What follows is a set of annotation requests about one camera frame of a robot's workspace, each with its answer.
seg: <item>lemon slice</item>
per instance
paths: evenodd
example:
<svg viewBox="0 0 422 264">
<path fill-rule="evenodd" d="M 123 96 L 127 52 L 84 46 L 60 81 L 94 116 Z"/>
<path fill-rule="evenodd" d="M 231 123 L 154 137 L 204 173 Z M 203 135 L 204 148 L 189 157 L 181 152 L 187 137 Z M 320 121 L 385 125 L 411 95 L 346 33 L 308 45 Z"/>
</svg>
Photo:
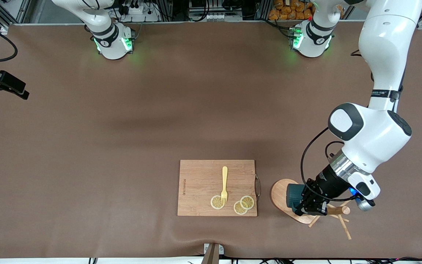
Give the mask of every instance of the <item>lemon slice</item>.
<svg viewBox="0 0 422 264">
<path fill-rule="evenodd" d="M 251 196 L 245 195 L 240 200 L 241 207 L 246 210 L 250 210 L 255 205 L 255 201 Z"/>
<path fill-rule="evenodd" d="M 211 206 L 216 210 L 224 207 L 224 204 L 221 203 L 221 195 L 215 195 L 211 198 Z"/>
<path fill-rule="evenodd" d="M 238 215 L 244 215 L 247 213 L 246 209 L 243 209 L 240 205 L 240 201 L 236 201 L 236 203 L 234 204 L 234 212 L 236 212 L 236 214 Z"/>
</svg>

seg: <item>table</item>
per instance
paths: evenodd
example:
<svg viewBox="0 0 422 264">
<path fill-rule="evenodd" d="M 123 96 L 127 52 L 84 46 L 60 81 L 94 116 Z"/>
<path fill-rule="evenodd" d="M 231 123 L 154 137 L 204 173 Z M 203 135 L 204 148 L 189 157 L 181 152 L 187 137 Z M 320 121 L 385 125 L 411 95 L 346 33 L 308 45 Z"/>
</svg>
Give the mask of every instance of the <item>table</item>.
<svg viewBox="0 0 422 264">
<path fill-rule="evenodd" d="M 110 61 L 82 26 L 11 26 L 19 55 L 0 69 L 30 97 L 0 92 L 0 257 L 184 256 L 209 242 L 228 257 L 422 257 L 422 30 L 399 106 L 412 139 L 375 171 L 377 206 L 352 204 L 353 240 L 336 219 L 308 228 L 270 201 L 277 180 L 300 182 L 333 108 L 368 103 L 370 71 L 349 55 L 361 27 L 341 22 L 308 59 L 265 23 L 144 25 L 134 54 Z M 310 149 L 307 176 L 333 139 Z M 258 217 L 176 216 L 181 159 L 255 159 Z"/>
</svg>

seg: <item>wooden cutting board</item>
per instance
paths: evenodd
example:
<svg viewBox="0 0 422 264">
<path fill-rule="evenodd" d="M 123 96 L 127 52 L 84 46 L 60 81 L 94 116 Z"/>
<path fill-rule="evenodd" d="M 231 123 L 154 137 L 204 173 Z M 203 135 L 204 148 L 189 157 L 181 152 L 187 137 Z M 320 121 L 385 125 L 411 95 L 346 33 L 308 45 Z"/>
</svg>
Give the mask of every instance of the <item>wooden cutting board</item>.
<svg viewBox="0 0 422 264">
<path fill-rule="evenodd" d="M 228 167 L 227 203 L 216 210 L 211 199 L 221 195 L 222 167 Z M 233 206 L 242 197 L 253 197 L 255 205 L 243 215 Z M 179 180 L 179 216 L 256 217 L 254 160 L 181 160 Z"/>
</svg>

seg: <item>blue led light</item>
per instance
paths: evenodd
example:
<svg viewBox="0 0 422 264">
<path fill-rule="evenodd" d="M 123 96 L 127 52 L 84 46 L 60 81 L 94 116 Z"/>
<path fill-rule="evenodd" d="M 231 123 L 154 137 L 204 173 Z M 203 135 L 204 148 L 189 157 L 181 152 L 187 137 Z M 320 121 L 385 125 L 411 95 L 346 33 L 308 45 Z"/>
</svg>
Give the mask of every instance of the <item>blue led light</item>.
<svg viewBox="0 0 422 264">
<path fill-rule="evenodd" d="M 350 192 L 352 195 L 356 195 L 356 194 L 358 194 L 358 193 L 359 193 L 356 189 L 353 189 L 353 188 L 349 188 L 349 192 Z"/>
</svg>

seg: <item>yellow fork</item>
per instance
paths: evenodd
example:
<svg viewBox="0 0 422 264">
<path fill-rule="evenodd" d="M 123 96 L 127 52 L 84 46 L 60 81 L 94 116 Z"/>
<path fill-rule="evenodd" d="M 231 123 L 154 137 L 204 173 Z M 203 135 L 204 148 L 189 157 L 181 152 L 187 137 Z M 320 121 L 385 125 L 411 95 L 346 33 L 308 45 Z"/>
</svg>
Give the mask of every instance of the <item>yellow fork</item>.
<svg viewBox="0 0 422 264">
<path fill-rule="evenodd" d="M 226 205 L 227 202 L 227 191 L 226 191 L 226 184 L 227 184 L 227 167 L 222 167 L 222 192 L 221 192 L 221 203 L 222 205 Z"/>
</svg>

